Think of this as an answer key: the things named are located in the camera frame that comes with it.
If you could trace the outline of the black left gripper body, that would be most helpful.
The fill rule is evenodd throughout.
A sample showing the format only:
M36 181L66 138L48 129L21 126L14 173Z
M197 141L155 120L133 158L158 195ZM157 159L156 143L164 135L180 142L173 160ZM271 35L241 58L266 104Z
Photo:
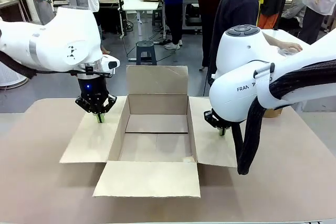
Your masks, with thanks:
M87 102L97 104L100 107L108 97L106 79L103 76L98 76L93 79L78 79L81 94Z

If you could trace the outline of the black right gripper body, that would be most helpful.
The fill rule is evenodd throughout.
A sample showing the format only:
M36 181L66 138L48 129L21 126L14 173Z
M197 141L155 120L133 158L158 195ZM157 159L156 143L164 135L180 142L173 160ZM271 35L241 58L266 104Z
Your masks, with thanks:
M226 120L222 120L222 119L218 119L217 120L217 128L218 129L228 129L232 126L232 122L231 121L226 121Z

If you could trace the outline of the person's left hand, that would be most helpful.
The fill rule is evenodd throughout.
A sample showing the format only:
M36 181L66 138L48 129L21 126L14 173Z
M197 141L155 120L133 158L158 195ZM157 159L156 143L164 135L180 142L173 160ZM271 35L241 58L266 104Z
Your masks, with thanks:
M281 41L278 44L278 47L281 50L285 50L285 51L293 53L293 54L296 54L296 53L302 51L302 47L299 44L293 43L293 42L283 42L283 41Z

